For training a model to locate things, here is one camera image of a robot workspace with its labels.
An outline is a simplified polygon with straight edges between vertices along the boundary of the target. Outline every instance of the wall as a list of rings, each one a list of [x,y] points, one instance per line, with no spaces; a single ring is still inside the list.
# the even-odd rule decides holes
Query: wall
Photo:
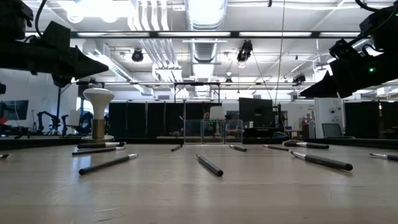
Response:
[[[0,95],[0,101],[7,100],[29,100],[27,119],[23,121],[8,121],[6,124],[17,126],[32,127],[32,110],[35,110],[34,119],[37,122],[36,113],[39,111],[48,111],[51,114],[57,114],[57,96],[58,87],[53,84],[52,77],[49,74],[39,73],[37,76],[30,72],[0,69],[0,82],[7,86],[6,94]],[[70,86],[61,95],[60,116],[68,114],[70,110],[75,109],[78,87]],[[49,130],[51,120],[43,115],[44,131]]]

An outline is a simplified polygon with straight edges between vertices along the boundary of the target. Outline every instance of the fluorescent light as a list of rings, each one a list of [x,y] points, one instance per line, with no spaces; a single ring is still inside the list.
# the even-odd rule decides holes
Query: fluorescent light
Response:
[[[105,85],[130,85],[130,83],[110,82],[105,83]]]
[[[320,37],[356,37],[360,32],[321,32]]]
[[[281,37],[282,32],[239,32],[240,37]],[[283,32],[284,37],[309,37],[311,32]]]
[[[229,37],[230,32],[159,32],[159,37]]]
[[[78,32],[79,37],[149,37],[148,32]]]
[[[204,43],[204,44],[225,44],[228,43],[227,40],[182,40],[184,44],[196,44],[196,43]]]
[[[174,85],[171,82],[139,82],[140,85]]]

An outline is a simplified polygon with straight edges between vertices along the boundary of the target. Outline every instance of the industrial robot arm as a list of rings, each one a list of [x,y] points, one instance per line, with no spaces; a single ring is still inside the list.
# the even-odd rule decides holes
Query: industrial robot arm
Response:
[[[40,132],[43,131],[43,129],[44,129],[44,127],[43,127],[43,120],[42,120],[43,114],[49,116],[49,117],[52,119],[53,124],[54,124],[54,123],[59,124],[60,120],[57,119],[57,117],[56,117],[55,115],[52,115],[52,114],[50,114],[50,113],[47,112],[47,111],[38,112],[38,113],[37,113],[37,119],[38,119],[38,121],[39,121],[39,128],[38,128],[38,130],[39,130]]]

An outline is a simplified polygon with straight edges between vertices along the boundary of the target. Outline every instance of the marker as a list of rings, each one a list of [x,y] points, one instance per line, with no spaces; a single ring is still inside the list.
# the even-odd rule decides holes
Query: marker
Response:
[[[83,154],[93,154],[93,153],[101,153],[101,152],[111,152],[115,150],[125,149],[126,147],[106,147],[102,149],[95,149],[95,150],[84,150],[84,151],[77,151],[73,152],[73,156],[83,155]]]
[[[176,147],[172,148],[172,152],[175,152],[181,148],[182,148],[182,145],[176,146]]]
[[[235,149],[235,150],[242,151],[242,152],[246,152],[246,151],[247,151],[246,148],[243,148],[243,147],[241,147],[241,146],[229,145],[229,147],[230,147],[231,149]]]
[[[340,161],[336,161],[333,159],[327,159],[327,158],[323,158],[323,157],[319,157],[319,156],[306,155],[304,153],[294,152],[294,151],[291,151],[290,153],[293,156],[303,159],[307,162],[313,162],[316,164],[320,164],[320,165],[335,168],[335,169],[343,169],[343,170],[348,170],[348,171],[353,170],[353,165],[345,163],[345,162],[340,162]]]
[[[371,156],[376,156],[381,159],[388,159],[393,161],[398,161],[398,156],[394,155],[385,155],[385,154],[378,154],[378,153],[369,153]]]
[[[89,167],[80,169],[79,170],[79,174],[80,175],[89,174],[89,173],[97,171],[99,169],[102,169],[102,168],[105,168],[105,167],[110,167],[110,166],[113,166],[113,165],[116,165],[116,164],[120,164],[122,162],[126,162],[126,161],[129,161],[130,159],[135,159],[135,158],[138,158],[138,154],[130,154],[128,156],[123,156],[123,157],[117,158],[115,160],[112,160],[112,161],[109,161],[109,162],[105,162],[105,163],[100,164],[100,165],[89,166]]]
[[[3,155],[0,154],[0,159],[7,159],[10,156],[11,154],[3,154]]]
[[[221,177],[224,174],[224,171],[222,171],[220,168],[218,168],[218,166],[214,165],[214,163],[210,162],[205,157],[197,155],[197,158],[201,164],[203,164],[207,169],[212,171],[212,173],[216,174],[218,177]]]
[[[286,141],[283,142],[282,145],[287,147],[307,147],[312,149],[329,149],[329,145],[325,144],[316,144],[310,142],[297,142],[297,141]]]
[[[282,151],[288,151],[289,148],[286,147],[278,147],[278,146],[270,146],[270,145],[262,145],[264,147],[267,147],[269,149],[277,149],[277,150],[282,150]]]
[[[82,143],[77,145],[78,149],[94,149],[94,148],[103,148],[103,147],[121,147],[125,146],[125,142],[104,142],[104,143]]]

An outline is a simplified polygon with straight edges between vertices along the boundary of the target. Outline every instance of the red object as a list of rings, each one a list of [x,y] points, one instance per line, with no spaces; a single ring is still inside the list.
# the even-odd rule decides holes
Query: red object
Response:
[[[5,124],[7,121],[7,118],[0,118],[0,124]]]

